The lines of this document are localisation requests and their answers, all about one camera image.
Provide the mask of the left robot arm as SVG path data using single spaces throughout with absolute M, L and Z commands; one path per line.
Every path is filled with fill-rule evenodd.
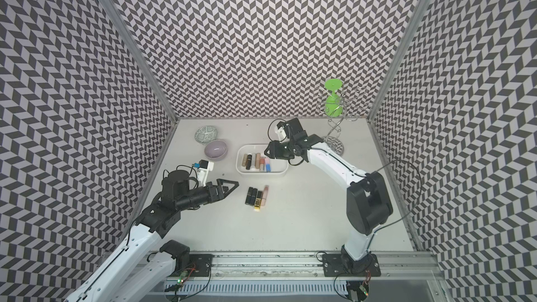
M 170 172 L 162 191 L 135 219 L 127 236 L 67 301 L 140 301 L 158 282 L 190 264 L 189 247 L 164 241 L 183 211 L 227 198 L 239 182 L 217 179 L 205 185 L 188 171 Z

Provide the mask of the beige matte lipstick tube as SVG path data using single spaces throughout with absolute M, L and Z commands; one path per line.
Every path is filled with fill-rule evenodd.
M 260 164 L 261 164 L 261 154 L 260 153 L 257 153 L 255 155 L 255 168 L 257 170 L 260 170 Z

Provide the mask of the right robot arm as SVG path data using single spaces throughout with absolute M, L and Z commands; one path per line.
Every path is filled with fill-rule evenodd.
M 365 272 L 372 266 L 376 261 L 370 252 L 373 237 L 394 212 L 384 177 L 377 171 L 368 173 L 353 166 L 316 135 L 271 141 L 264 153 L 271 159 L 287 161 L 300 157 L 345 190 L 345 212 L 351 231 L 341 248 L 341 262 L 348 273 Z

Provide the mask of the clear coral lipstick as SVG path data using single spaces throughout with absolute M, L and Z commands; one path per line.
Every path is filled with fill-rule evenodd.
M 266 167 L 265 167 L 265 158 L 264 157 L 261 157 L 260 158 L 260 171 L 261 172 L 265 172 L 266 170 Z

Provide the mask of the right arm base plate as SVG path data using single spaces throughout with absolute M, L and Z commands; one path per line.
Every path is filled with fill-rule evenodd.
M 368 253 L 361 260 L 353 260 L 344 254 L 323 254 L 324 276 L 335 278 L 338 275 L 380 277 L 381 270 L 375 254 Z

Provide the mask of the white plastic storage box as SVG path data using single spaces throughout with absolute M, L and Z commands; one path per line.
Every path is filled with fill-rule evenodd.
M 289 169 L 288 163 L 266 156 L 266 148 L 266 144 L 240 147 L 236 155 L 236 170 L 243 176 L 284 176 Z

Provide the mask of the black and gold square lipstick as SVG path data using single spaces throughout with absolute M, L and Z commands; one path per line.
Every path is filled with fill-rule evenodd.
M 262 206 L 263 191 L 258 191 L 255 197 L 254 210 L 259 212 Z

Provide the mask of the pink blue gradient lipstick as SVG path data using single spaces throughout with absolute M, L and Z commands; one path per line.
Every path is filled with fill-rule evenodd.
M 268 157 L 266 157 L 264 159 L 264 166 L 265 166 L 265 172 L 270 173 L 271 172 L 271 164 L 270 164 L 270 159 Z

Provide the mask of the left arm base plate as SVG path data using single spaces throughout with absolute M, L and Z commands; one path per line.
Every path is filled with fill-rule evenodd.
M 173 276 L 179 277 L 183 272 L 190 278 L 208 278 L 214 255 L 210 253 L 190 254 L 176 260 L 176 271 Z

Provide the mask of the black lipstick gold band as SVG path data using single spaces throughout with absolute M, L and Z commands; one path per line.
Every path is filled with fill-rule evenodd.
M 251 166 L 252 166 L 252 160 L 253 160 L 253 156 L 252 156 L 252 155 L 247 155 L 246 169 L 247 169 L 248 171 L 251 169 Z

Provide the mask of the pink lip gloss tube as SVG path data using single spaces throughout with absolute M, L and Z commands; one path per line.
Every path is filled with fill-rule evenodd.
M 267 197 L 268 197 L 268 193 L 269 193 L 269 186 L 266 185 L 266 186 L 264 187 L 263 192 L 262 192 L 261 206 L 265 206 L 265 205 L 266 205 Z

